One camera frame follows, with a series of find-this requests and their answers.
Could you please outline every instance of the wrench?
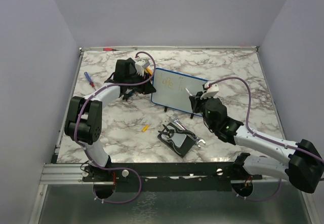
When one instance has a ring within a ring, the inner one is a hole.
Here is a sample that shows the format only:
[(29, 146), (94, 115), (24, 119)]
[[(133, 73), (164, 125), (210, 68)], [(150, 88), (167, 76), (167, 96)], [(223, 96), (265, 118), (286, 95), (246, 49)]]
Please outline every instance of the wrench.
[[(172, 123), (177, 124), (181, 129), (190, 131), (186, 126), (183, 125), (183, 123), (180, 122), (180, 120), (178, 119), (178, 116), (176, 114), (174, 114), (173, 117), (169, 117), (169, 120)], [(202, 138), (199, 138), (199, 137), (193, 136), (193, 135), (189, 135), (189, 137), (191, 137), (196, 142), (196, 145), (198, 147), (200, 147), (199, 143), (206, 144), (206, 142)]]

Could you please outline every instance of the white wall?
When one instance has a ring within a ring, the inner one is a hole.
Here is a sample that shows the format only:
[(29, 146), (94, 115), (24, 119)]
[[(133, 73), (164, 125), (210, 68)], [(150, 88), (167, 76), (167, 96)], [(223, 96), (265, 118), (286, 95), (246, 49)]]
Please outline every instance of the white wall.
[(55, 0), (80, 47), (258, 46), (285, 0)]
[(78, 48), (53, 0), (0, 0), (0, 223), (27, 223)]
[[(260, 56), (288, 139), (312, 141), (324, 157), (324, 0), (287, 0)], [(324, 223), (324, 182), (314, 198)]]

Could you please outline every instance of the white marble surface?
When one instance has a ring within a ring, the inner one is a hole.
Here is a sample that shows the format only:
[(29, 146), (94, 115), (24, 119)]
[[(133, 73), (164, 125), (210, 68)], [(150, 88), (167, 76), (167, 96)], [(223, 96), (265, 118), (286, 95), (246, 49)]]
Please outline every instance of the white marble surface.
[[(84, 53), (74, 95), (85, 96), (93, 92), (84, 72), (87, 71), (99, 88), (114, 71), (117, 59), (134, 58), (137, 51)], [(281, 137), (271, 98), (266, 87), (256, 52), (253, 51), (147, 51), (155, 58), (157, 66), (192, 76), (216, 80), (229, 76), (245, 79), (252, 90), (250, 126), (258, 131)], [(230, 117), (245, 121), (248, 93), (240, 81), (219, 84), (217, 96), (227, 106)], [(161, 124), (176, 113), (180, 120), (206, 146), (193, 146), (182, 159), (157, 139)], [(118, 99), (103, 109), (101, 142), (113, 162), (209, 162), (235, 160), (241, 152), (261, 155), (240, 146), (221, 142), (204, 126), (201, 117), (192, 120), (189, 114), (153, 104), (150, 95), (133, 95), (128, 101)], [(63, 136), (58, 163), (86, 161), (83, 150), (69, 137)]]

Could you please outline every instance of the blue frame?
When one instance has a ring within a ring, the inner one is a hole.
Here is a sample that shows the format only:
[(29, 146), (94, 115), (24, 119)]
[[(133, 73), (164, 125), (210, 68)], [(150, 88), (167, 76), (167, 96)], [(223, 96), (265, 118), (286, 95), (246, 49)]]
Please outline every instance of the blue frame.
[[(190, 78), (198, 79), (198, 80), (200, 80), (200, 81), (204, 81), (204, 82), (207, 82), (207, 81), (208, 81), (208, 80), (205, 80), (205, 79), (202, 79), (202, 78), (199, 78), (199, 77), (190, 76), (190, 75), (188, 75), (188, 74), (184, 74), (184, 73), (180, 73), (180, 72), (174, 72), (174, 71), (167, 70), (167, 69), (164, 69), (164, 68), (156, 68), (156, 70), (157, 70), (157, 69), (159, 69), (159, 70), (164, 70), (164, 71), (171, 72), (171, 73), (180, 74), (180, 75), (182, 75), (182, 76), (186, 76), (186, 77), (190, 77)], [(158, 103), (153, 102), (153, 101), (152, 101), (152, 97), (153, 97), (153, 93), (151, 94), (151, 102), (152, 102), (152, 103), (154, 103), (155, 105), (159, 105), (159, 106), (164, 106), (164, 107), (165, 107), (165, 105), (161, 105), (161, 104), (158, 104)], [(171, 108), (171, 109), (173, 109), (173, 110), (177, 110), (177, 111), (182, 111), (182, 112), (184, 112), (184, 113), (186, 113), (186, 114), (192, 114), (192, 113), (188, 113), (187, 111), (179, 110), (179, 109), (176, 109), (176, 108), (173, 108), (173, 107), (169, 107), (169, 106), (168, 106), (168, 108)]]

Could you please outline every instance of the screwdriver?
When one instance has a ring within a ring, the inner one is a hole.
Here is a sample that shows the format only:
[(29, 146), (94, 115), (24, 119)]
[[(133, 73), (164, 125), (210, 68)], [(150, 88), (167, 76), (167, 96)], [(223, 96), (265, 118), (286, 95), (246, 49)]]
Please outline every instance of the screwdriver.
[(92, 81), (90, 75), (88, 74), (88, 72), (85, 72), (85, 76), (86, 76), (86, 78), (87, 78), (89, 84), (92, 86), (92, 88), (93, 88), (93, 89), (96, 89), (96, 88), (95, 88), (95, 84), (93, 83), (93, 81)]

